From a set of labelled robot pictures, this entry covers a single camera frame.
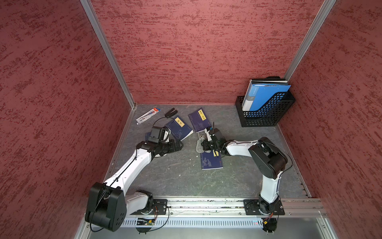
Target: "gray floor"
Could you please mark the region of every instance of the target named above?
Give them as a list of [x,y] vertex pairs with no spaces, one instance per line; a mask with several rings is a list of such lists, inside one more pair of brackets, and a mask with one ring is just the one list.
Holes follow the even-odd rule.
[[[141,125],[135,119],[158,107],[161,111]],[[151,131],[155,120],[163,117],[172,107],[190,126],[188,114],[199,109],[197,105],[138,105],[118,157],[114,173],[130,158],[135,145],[144,140],[146,132]],[[235,106],[202,106],[207,118],[218,128],[227,140],[257,140],[268,137],[275,145],[283,148],[282,140],[275,127],[242,128]],[[169,122],[162,119],[156,126]],[[181,151],[153,159],[135,181],[127,195],[143,189],[156,196],[199,196],[199,197],[257,197],[261,191],[262,174],[254,161],[244,156],[226,156],[222,158],[222,169],[202,170],[200,154],[195,151],[197,134],[192,134],[182,142]],[[306,197],[301,181],[294,168],[282,175],[280,181],[281,197]]]

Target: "robotic arm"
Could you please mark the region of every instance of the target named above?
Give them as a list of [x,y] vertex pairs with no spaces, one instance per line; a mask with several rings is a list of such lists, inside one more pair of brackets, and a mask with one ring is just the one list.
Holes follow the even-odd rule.
[[[285,170],[287,158],[266,137],[251,142],[227,141],[217,128],[205,130],[207,139],[203,149],[216,150],[221,154],[252,157],[263,174],[262,190],[258,206],[262,215],[270,215],[278,206],[278,182]],[[126,215],[135,211],[153,208],[152,194],[139,191],[125,198],[126,192],[140,171],[155,157],[164,156],[182,149],[180,140],[169,139],[170,130],[166,127],[152,127],[147,141],[136,146],[130,159],[104,183],[95,183],[89,193],[85,221],[110,231],[116,231]]]
[[153,126],[150,137],[136,146],[130,159],[104,183],[95,183],[89,193],[85,221],[116,231],[126,215],[141,209],[153,208],[152,194],[139,191],[125,198],[127,189],[154,157],[161,157],[182,149],[179,140],[169,139],[170,130]]
[[285,155],[267,137],[251,142],[242,142],[227,141],[220,130],[213,127],[210,130],[205,129],[205,133],[207,139],[202,143],[205,151],[216,150],[227,156],[242,155],[253,158],[263,174],[262,189],[258,201],[259,212],[262,215],[270,215],[280,202],[277,191],[281,173],[285,170],[285,165],[288,162]]

